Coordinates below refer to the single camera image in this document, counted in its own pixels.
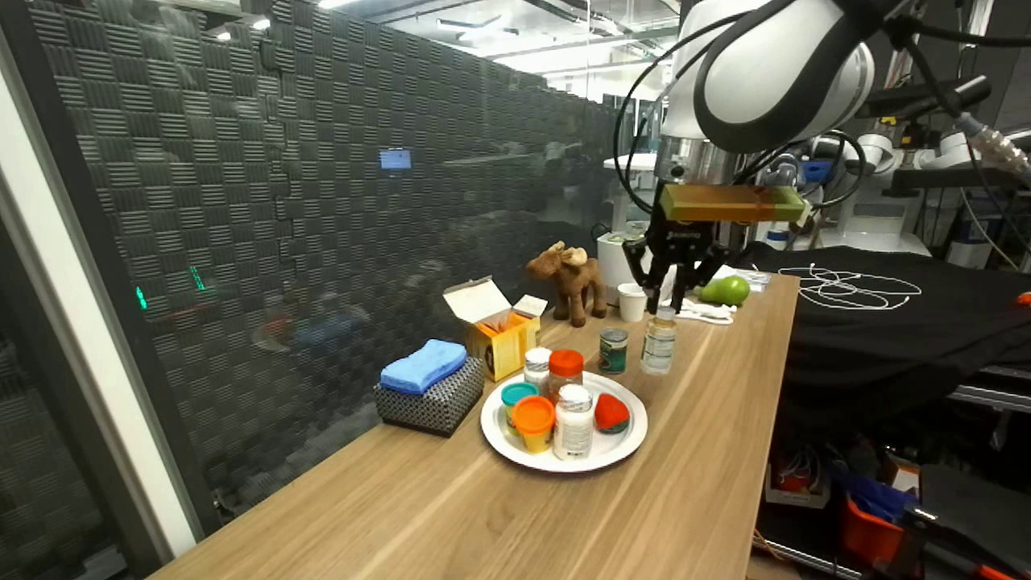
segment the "black textured wall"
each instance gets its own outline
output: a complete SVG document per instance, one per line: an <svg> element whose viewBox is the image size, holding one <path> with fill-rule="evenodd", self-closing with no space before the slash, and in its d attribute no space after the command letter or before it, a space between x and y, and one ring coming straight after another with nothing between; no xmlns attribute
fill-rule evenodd
<svg viewBox="0 0 1031 580"><path fill-rule="evenodd" d="M214 43L155 0L32 3L206 483L251 507L373 426L376 370L458 334L447 283L508 300L607 218L601 105L281 3ZM410 147L411 170L380 170Z"/></svg>

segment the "brown teddy bear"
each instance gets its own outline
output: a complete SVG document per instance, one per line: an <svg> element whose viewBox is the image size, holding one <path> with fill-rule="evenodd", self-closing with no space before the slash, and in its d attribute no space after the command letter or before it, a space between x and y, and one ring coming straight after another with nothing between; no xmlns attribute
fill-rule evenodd
<svg viewBox="0 0 1031 580"><path fill-rule="evenodd" d="M569 325L587 325L587 309L607 316L598 260L587 257L583 248L568 248L554 242L539 257L524 265L536 280L551 280L557 289L554 320L569 320Z"/></svg>

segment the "glass window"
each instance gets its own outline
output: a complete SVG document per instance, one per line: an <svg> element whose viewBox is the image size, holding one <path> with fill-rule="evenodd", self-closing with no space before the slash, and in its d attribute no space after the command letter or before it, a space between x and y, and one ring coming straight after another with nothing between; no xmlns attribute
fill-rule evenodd
<svg viewBox="0 0 1031 580"><path fill-rule="evenodd" d="M132 280L112 300L227 520L376 426L387 360L461 337L445 287L549 296L528 257L596 252L626 215L613 94L678 32L664 3L251 7L30 7Z"/></svg>

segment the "red container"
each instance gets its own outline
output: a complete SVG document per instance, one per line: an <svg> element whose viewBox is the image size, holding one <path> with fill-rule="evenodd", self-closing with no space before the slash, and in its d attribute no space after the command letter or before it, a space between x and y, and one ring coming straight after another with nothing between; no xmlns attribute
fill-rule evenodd
<svg viewBox="0 0 1031 580"><path fill-rule="evenodd" d="M583 382L583 354L574 347L554 347L549 359L549 379L540 397L557 401L557 390L568 382Z"/></svg>
<svg viewBox="0 0 1031 580"><path fill-rule="evenodd" d="M840 544L863 565L892 565L901 544L901 528L863 513L850 495L844 498Z"/></svg>

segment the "wooden table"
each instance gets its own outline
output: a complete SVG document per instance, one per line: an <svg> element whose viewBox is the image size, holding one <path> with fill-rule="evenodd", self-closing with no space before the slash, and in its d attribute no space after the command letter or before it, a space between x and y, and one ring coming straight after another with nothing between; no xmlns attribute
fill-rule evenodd
<svg viewBox="0 0 1031 580"><path fill-rule="evenodd" d="M797 280L777 277L729 330L684 320L667 376L639 370L636 325L619 379L652 432L616 466L516 466L479 409L451 438L376 426L155 578L743 578L793 312ZM596 360L610 325L545 341Z"/></svg>

